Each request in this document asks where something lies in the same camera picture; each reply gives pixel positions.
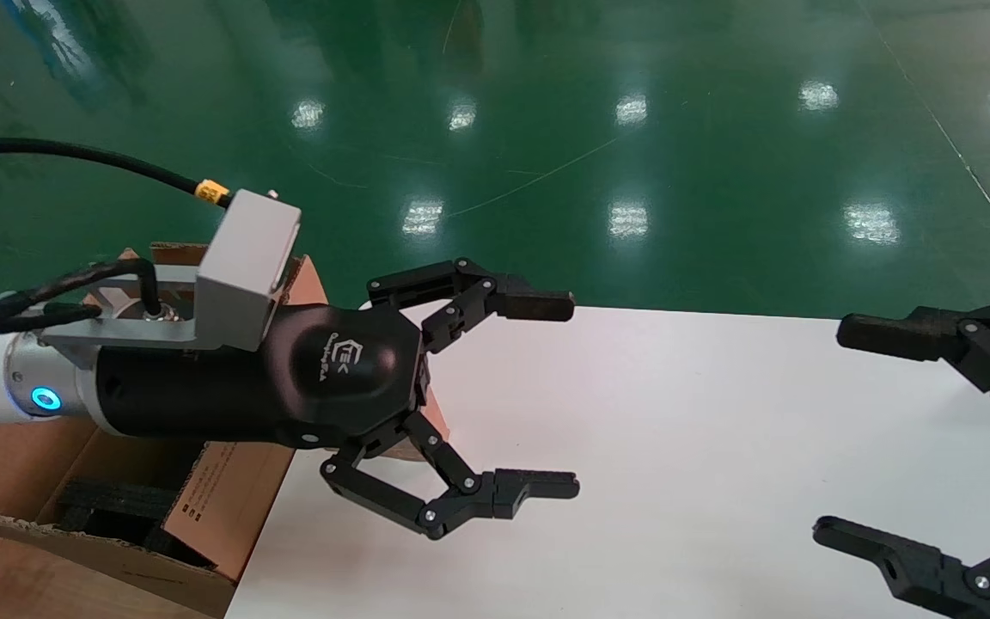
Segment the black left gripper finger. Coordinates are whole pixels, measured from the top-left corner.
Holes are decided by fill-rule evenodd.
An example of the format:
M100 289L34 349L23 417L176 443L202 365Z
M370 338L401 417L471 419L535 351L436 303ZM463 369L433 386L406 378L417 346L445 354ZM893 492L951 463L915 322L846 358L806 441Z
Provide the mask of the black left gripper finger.
M493 272L464 257L370 279L368 294L370 305L397 310L444 299L447 304L420 325L429 353L442 352L490 315L567 322L575 310L570 291L538 289L524 277Z
M475 473L420 412L409 414L400 428L447 485L439 497L424 501L363 473L358 463L365 448L354 442L329 457L320 475L338 496L430 540L444 538L472 518L510 520L530 498L571 500L580 493L574 473L505 468Z

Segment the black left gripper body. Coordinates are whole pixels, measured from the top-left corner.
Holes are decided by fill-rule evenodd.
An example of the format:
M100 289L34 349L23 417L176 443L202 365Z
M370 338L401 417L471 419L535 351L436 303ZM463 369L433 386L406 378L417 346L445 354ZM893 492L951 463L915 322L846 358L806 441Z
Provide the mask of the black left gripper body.
M95 361L100 412L130 438L370 453L400 442L428 380L420 330L389 306L286 305L254 352L105 347Z

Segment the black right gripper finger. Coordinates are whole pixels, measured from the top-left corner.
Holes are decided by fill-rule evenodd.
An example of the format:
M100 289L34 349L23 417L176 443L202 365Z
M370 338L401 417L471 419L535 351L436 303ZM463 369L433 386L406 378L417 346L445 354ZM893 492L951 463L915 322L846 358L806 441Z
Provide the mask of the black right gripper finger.
M877 355L945 361L990 395L990 305L969 312L920 306L901 320L853 313L840 321L836 339Z
M947 618L990 618L990 557L967 565L936 546L833 516L815 521L813 538L879 569L900 602Z

